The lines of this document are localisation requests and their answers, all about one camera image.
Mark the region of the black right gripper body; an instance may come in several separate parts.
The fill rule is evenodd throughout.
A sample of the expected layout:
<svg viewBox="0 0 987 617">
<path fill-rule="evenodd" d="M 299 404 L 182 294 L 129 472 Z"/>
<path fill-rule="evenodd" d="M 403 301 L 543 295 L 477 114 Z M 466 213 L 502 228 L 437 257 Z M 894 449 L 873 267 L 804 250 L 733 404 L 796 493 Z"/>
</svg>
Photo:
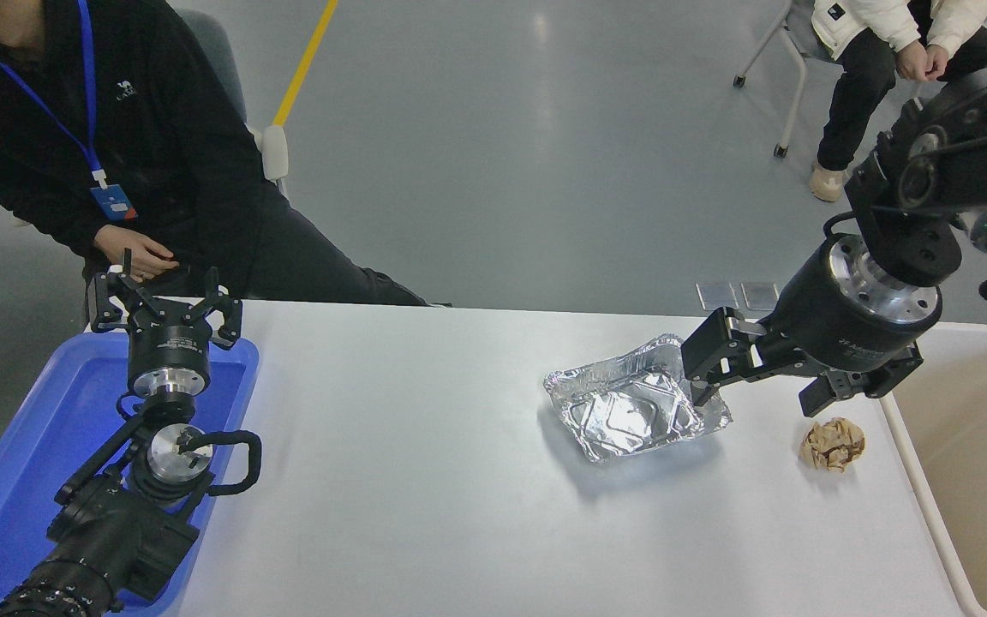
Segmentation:
<svg viewBox="0 0 987 617">
<path fill-rule="evenodd" d="M 878 266 L 865 243 L 823 243 L 784 286 L 772 327 L 823 366 L 880 368 L 933 325 L 933 290 Z"/>
</svg>

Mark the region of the person's right hand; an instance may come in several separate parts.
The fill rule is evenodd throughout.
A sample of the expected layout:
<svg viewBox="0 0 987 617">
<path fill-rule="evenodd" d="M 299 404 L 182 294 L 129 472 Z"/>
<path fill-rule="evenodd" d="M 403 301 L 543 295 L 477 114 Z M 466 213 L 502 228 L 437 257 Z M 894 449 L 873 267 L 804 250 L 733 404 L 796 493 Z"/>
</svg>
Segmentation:
<svg viewBox="0 0 987 617">
<path fill-rule="evenodd" d="M 172 251 L 160 242 L 117 225 L 99 228 L 93 245 L 110 263 L 121 265 L 137 284 L 153 281 L 179 266 Z"/>
<path fill-rule="evenodd" d="M 920 39 L 901 47 L 894 53 L 897 74 L 905 81 L 927 82 L 930 64 L 927 48 Z"/>
</svg>

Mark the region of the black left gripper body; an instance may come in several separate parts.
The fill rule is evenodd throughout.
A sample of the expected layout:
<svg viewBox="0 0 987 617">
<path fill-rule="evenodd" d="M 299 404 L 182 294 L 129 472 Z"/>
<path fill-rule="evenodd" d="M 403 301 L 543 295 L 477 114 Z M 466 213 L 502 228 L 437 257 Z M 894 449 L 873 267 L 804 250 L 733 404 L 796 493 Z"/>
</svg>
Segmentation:
<svg viewBox="0 0 987 617">
<path fill-rule="evenodd" d="M 146 311 L 129 317 L 129 378 L 154 374 L 162 368 L 183 368 L 207 378 L 211 325 L 206 320 L 188 324 L 176 314 L 167 315 L 173 321 L 160 320 Z"/>
</svg>

